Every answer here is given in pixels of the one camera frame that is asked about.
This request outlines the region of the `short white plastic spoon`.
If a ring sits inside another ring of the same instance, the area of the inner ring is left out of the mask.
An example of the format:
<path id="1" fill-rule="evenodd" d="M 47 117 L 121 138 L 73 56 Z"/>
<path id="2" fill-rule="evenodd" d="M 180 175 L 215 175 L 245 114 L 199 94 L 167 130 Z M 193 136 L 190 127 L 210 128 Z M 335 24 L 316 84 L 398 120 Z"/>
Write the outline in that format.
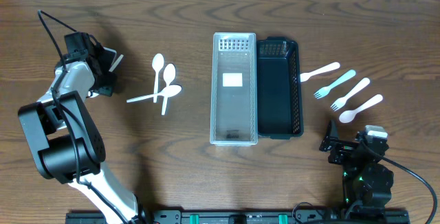
<path id="1" fill-rule="evenodd" d="M 358 108 L 353 110 L 347 110 L 341 113 L 339 117 L 339 121 L 341 123 L 352 122 L 358 113 L 376 105 L 377 103 L 381 102 L 383 99 L 384 99 L 383 95 L 376 94 L 375 96 L 367 100 L 365 103 L 361 104 Z"/>

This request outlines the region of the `white plastic fork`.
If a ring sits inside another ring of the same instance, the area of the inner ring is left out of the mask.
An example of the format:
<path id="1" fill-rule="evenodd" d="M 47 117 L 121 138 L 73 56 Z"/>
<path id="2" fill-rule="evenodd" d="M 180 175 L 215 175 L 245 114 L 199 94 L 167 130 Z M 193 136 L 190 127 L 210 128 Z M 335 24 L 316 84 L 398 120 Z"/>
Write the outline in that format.
<path id="1" fill-rule="evenodd" d="M 332 105 L 331 109 L 333 111 L 338 111 L 341 109 L 348 101 L 349 98 L 353 97 L 355 94 L 363 90 L 366 86 L 370 84 L 371 80 L 369 78 L 363 78 L 359 81 L 345 96 L 338 98 Z"/>
<path id="2" fill-rule="evenodd" d="M 326 73 L 326 72 L 329 72 L 329 71 L 333 71 L 333 70 L 336 70 L 336 69 L 339 69 L 339 68 L 340 68 L 340 63 L 339 62 L 333 62 L 333 63 L 325 65 L 324 67 L 321 67 L 319 69 L 315 69 L 315 70 L 310 71 L 310 72 L 301 73 L 301 75 L 300 75 L 300 82 L 306 82 L 312 76 L 323 74 L 323 73 Z"/>

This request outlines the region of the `mint green plastic fork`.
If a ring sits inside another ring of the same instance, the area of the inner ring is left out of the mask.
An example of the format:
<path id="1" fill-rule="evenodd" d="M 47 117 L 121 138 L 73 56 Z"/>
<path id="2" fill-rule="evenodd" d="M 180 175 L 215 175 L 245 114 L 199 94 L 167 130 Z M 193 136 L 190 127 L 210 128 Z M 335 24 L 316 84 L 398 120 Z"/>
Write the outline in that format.
<path id="1" fill-rule="evenodd" d="M 313 96 L 316 99 L 323 98 L 323 97 L 327 96 L 332 89 L 334 89 L 338 85 L 341 85 L 342 83 L 350 80 L 355 75 L 356 75 L 356 71 L 354 69 L 350 69 L 346 73 L 342 74 L 338 79 L 336 79 L 330 85 L 327 85 L 326 87 L 322 87 L 319 90 L 317 90 L 317 92 L 315 92 Z"/>

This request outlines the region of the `white plastic spoon crosswise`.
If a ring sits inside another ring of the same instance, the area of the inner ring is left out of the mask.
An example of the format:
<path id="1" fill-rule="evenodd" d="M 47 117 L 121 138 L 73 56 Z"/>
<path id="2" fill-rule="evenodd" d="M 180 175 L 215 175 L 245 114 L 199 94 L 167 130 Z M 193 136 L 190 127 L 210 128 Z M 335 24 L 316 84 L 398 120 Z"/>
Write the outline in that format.
<path id="1" fill-rule="evenodd" d="M 131 99 L 128 99 L 126 102 L 127 103 L 137 102 L 137 101 L 146 100 L 146 99 L 158 97 L 158 96 L 170 98 L 170 97 L 176 96 L 181 90 L 182 90 L 182 87 L 179 85 L 170 85 L 170 86 L 163 88 L 159 93 L 154 93 L 154 94 L 150 94 L 150 95 L 131 98 Z"/>

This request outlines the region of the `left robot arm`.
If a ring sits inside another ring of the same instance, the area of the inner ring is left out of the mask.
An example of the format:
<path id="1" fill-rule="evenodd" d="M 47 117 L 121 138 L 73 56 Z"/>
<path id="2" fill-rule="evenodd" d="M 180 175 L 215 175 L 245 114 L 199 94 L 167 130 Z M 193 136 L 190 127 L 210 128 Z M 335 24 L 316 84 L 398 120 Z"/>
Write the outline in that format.
<path id="1" fill-rule="evenodd" d="M 117 180 L 105 163 L 102 137 L 85 100 L 111 96 L 122 57 L 92 35 L 65 36 L 63 55 L 47 92 L 23 106 L 18 118 L 38 172 L 81 191 L 107 223 L 152 223 L 138 198 Z"/>

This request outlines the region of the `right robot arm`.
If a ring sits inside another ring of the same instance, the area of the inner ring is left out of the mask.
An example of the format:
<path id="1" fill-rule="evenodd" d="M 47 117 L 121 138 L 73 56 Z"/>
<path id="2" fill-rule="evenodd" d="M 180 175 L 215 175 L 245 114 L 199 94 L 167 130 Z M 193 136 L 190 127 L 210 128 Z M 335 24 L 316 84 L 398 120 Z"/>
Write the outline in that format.
<path id="1" fill-rule="evenodd" d="M 344 219 L 383 215 L 392 197 L 394 177 L 391 170 L 379 163 L 389 149 L 387 141 L 388 133 L 381 126 L 365 126 L 350 142 L 339 138 L 333 120 L 328 123 L 319 150 L 330 152 L 330 164 L 342 166 Z"/>

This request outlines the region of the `black plastic basket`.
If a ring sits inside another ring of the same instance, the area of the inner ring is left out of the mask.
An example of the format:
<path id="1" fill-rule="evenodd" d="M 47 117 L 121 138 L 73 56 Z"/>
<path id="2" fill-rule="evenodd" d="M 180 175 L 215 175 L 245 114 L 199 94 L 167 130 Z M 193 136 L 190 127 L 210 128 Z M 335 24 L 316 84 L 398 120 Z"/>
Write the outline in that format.
<path id="1" fill-rule="evenodd" d="M 300 56 L 296 41 L 269 36 L 257 42 L 258 133 L 291 139 L 304 132 Z"/>

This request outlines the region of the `clear plastic basket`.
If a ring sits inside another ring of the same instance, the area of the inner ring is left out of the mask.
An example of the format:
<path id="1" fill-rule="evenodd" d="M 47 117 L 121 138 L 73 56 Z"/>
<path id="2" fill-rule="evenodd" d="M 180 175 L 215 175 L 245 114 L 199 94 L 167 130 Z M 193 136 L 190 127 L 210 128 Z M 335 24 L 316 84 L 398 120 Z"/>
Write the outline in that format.
<path id="1" fill-rule="evenodd" d="M 216 146 L 258 143 L 254 33 L 213 35 L 210 143 Z"/>

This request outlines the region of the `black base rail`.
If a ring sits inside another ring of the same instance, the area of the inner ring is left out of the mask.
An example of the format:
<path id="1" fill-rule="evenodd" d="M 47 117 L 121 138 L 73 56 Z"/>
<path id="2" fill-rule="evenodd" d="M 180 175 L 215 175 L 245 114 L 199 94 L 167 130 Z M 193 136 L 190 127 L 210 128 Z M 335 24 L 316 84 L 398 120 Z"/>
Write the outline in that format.
<path id="1" fill-rule="evenodd" d="M 324 208 L 299 208 L 294 212 L 189 212 L 160 210 L 144 220 L 135 217 L 130 223 L 157 224 L 294 224 L 294 223 L 409 223 L 407 211 L 352 212 L 346 217 L 340 212 Z"/>

